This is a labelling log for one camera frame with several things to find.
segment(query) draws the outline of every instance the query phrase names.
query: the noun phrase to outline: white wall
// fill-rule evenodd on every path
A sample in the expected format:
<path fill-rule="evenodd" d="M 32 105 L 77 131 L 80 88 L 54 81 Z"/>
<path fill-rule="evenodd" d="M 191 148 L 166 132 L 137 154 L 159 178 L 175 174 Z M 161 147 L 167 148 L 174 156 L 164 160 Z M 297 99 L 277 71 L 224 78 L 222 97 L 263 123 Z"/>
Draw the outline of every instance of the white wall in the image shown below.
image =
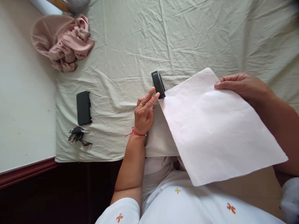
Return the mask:
<path fill-rule="evenodd" d="M 55 156 L 55 74 L 30 29 L 29 0 L 0 1 L 0 172 Z"/>

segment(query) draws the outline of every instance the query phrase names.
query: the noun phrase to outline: pink cloth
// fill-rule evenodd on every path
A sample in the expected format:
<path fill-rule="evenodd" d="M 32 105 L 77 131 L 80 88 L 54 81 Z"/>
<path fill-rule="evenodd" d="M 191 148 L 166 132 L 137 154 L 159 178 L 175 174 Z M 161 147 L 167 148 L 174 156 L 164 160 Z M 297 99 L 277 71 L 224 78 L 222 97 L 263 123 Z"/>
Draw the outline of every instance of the pink cloth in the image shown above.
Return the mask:
<path fill-rule="evenodd" d="M 49 58 L 52 66 L 60 71 L 76 69 L 76 59 L 86 58 L 94 46 L 88 31 L 88 19 L 67 15 L 49 15 L 40 18 L 31 30 L 33 46 Z"/>

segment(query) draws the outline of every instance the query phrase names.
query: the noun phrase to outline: smartphone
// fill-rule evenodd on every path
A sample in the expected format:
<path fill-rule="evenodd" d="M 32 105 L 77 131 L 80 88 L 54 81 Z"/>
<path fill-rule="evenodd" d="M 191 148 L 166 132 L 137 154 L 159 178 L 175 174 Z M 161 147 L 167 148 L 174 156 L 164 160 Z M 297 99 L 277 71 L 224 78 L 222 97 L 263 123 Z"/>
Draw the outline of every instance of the smartphone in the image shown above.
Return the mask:
<path fill-rule="evenodd" d="M 160 73 L 158 71 L 153 72 L 152 78 L 156 89 L 156 93 L 157 92 L 160 93 L 159 99 L 163 99 L 164 97 L 166 97 L 166 95 L 165 95 L 165 88 Z"/>
<path fill-rule="evenodd" d="M 89 124 L 92 122 L 90 115 L 90 98 L 89 92 L 85 91 L 77 94 L 77 114 L 78 125 Z"/>

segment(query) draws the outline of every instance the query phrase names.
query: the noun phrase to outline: embroidered cross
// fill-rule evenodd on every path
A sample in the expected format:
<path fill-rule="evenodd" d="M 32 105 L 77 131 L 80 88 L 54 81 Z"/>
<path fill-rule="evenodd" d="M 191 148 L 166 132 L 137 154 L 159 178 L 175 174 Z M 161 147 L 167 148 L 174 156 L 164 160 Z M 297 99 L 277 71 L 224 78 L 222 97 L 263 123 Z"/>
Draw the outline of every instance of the embroidered cross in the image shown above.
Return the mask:
<path fill-rule="evenodd" d="M 181 192 L 181 190 L 180 190 L 179 188 L 176 188 L 174 191 L 175 191 L 177 194 L 179 194 L 179 193 Z"/>
<path fill-rule="evenodd" d="M 232 213 L 236 214 L 236 212 L 235 212 L 235 210 L 236 210 L 235 207 L 231 206 L 229 203 L 227 203 L 227 205 L 228 205 L 228 206 L 227 206 L 226 208 L 227 208 L 228 210 L 231 210 Z"/>
<path fill-rule="evenodd" d="M 123 216 L 121 215 L 121 213 L 119 214 L 119 217 L 116 218 L 117 223 L 119 223 L 121 221 L 121 219 L 123 218 Z"/>

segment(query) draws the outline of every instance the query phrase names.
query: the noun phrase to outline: black stapler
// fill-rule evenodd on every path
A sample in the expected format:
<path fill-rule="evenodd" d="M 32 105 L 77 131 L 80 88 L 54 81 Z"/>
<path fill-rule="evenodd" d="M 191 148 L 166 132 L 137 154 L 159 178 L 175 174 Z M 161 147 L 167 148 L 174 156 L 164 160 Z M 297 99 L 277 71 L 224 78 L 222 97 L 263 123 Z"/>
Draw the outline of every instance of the black stapler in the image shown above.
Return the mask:
<path fill-rule="evenodd" d="M 166 97 L 165 95 L 165 88 L 161 79 L 161 76 L 159 74 L 158 71 L 155 71 L 152 73 L 152 78 L 153 78 L 153 82 L 154 82 L 154 86 L 156 89 L 156 92 L 160 93 L 159 99 L 163 99 L 164 97 Z"/>

